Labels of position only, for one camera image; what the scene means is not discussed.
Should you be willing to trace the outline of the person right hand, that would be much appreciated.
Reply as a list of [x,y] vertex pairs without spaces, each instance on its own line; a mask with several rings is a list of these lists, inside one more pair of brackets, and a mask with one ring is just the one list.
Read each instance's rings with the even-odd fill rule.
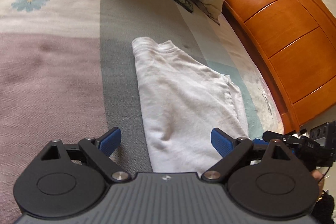
[[322,174],[319,170],[315,169],[313,171],[311,171],[310,173],[313,178],[316,180],[316,182],[318,183],[318,187],[320,190],[323,190],[324,187],[324,183],[325,183],[325,176],[324,174]]

